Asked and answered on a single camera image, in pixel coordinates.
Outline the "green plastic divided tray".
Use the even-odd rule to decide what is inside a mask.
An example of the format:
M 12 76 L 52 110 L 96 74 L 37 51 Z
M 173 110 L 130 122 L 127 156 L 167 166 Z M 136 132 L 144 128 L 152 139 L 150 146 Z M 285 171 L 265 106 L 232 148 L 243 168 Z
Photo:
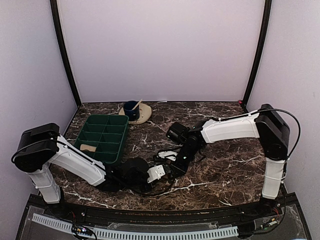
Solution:
M 95 151 L 84 153 L 105 165 L 118 165 L 122 160 L 128 130 L 129 118 L 126 115 L 90 115 L 79 132 L 74 147 L 95 147 Z

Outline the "striped cream red sock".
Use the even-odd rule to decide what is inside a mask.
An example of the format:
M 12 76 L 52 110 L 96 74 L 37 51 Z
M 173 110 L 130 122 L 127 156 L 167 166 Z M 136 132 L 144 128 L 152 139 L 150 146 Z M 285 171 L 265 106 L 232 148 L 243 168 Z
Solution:
M 88 144 L 81 144 L 79 150 L 82 152 L 95 152 L 97 147 Z

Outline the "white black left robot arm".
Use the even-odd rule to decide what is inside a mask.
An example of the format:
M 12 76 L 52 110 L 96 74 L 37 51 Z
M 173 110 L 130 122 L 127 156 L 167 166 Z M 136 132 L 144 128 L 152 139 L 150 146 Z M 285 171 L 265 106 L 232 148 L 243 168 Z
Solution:
M 27 173 L 45 202 L 60 218 L 67 218 L 70 206 L 62 199 L 63 191 L 56 184 L 49 165 L 54 164 L 77 175 L 103 192 L 139 188 L 143 194 L 165 175 L 161 165 L 150 167 L 141 158 L 127 160 L 117 166 L 107 166 L 72 146 L 60 135 L 55 123 L 38 126 L 22 133 L 18 149 L 11 162 Z

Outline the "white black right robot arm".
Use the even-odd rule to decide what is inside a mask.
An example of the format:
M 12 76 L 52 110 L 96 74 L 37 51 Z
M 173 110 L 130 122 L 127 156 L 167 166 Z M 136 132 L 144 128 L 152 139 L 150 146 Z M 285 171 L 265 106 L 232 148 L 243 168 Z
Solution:
M 210 118 L 187 127 L 179 122 L 173 123 L 167 130 L 166 136 L 180 145 L 172 163 L 173 173 L 180 177 L 187 173 L 196 153 L 205 146 L 220 142 L 249 141 L 259 143 L 266 164 L 262 201 L 255 205 L 255 213 L 266 217 L 275 208 L 280 187 L 286 176 L 287 162 L 294 147 L 289 147 L 291 130 L 281 117 L 285 114 L 294 119 L 297 128 L 299 120 L 290 112 L 263 104 L 257 110 L 225 118 Z

